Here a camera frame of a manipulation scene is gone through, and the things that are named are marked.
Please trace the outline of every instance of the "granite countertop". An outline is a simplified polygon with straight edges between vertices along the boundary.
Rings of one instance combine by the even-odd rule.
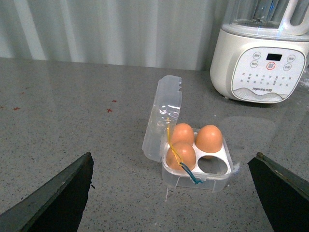
[[[158,80],[182,78],[178,122],[217,125],[235,166],[220,192],[168,188],[141,146]],[[309,181],[309,88],[228,100],[209,72],[0,58],[0,213],[90,151],[84,231],[272,231],[249,171],[259,151]]]

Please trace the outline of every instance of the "brown egg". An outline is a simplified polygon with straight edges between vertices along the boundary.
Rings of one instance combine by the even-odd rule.
[[[197,161],[197,157],[195,155],[195,150],[193,149],[193,147],[186,142],[177,142],[173,144],[173,147],[175,148],[177,153],[183,158],[183,163],[187,165],[190,170],[193,170]],[[166,155],[166,164],[172,169],[183,171],[183,168],[178,165],[178,162],[171,148],[168,150],[168,153]]]
[[[195,145],[198,149],[207,153],[220,151],[222,143],[222,133],[219,128],[214,125],[207,125],[200,129],[197,133],[197,139],[195,140]]]
[[[174,144],[176,142],[186,142],[191,146],[194,142],[194,132],[192,127],[186,123],[177,124],[174,128],[173,134],[170,139],[170,143]]]

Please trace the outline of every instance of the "blue wire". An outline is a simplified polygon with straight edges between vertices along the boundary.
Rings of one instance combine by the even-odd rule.
[[[188,168],[187,165],[185,165],[184,163],[180,162],[180,164],[182,165],[182,168],[189,174],[189,176],[191,177],[191,179],[193,180],[193,182],[197,185],[199,183],[203,183],[203,181],[201,180],[197,180],[195,178],[195,176],[193,175],[193,173],[191,172],[191,170]]]

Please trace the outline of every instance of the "control panel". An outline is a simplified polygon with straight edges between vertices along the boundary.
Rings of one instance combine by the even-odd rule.
[[[305,63],[305,55],[296,50],[251,48],[235,66],[232,93],[241,100],[280,102],[294,91]]]

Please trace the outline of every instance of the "egg carton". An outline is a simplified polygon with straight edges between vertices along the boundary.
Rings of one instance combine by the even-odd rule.
[[[193,129],[195,138],[199,129]],[[207,153],[198,149],[198,147],[193,143],[193,149],[196,153],[196,165],[192,174],[196,179],[201,180],[202,183],[195,184],[188,173],[184,170],[179,171],[170,168],[166,164],[166,155],[169,150],[169,144],[167,143],[167,137],[162,138],[162,146],[160,153],[162,154],[162,178],[168,183],[170,187],[188,187],[188,188],[198,188],[198,189],[208,189],[213,192],[221,191],[226,183],[228,182],[230,175],[233,170],[233,162],[230,157],[226,141],[223,139],[223,144],[221,149],[215,153]]]
[[[165,76],[159,80],[153,108],[144,137],[142,150],[147,158],[162,162],[162,179],[170,187],[189,187],[198,189],[209,189],[213,192],[222,190],[231,177],[233,163],[223,137],[221,150],[216,153],[206,153],[199,150],[195,144],[196,166],[192,170],[196,179],[202,183],[195,184],[189,174],[185,171],[174,170],[166,164],[166,154],[169,149],[167,143],[167,127],[176,126],[182,102],[182,93],[179,91],[182,80],[177,76]],[[194,129],[195,137],[199,129]]]

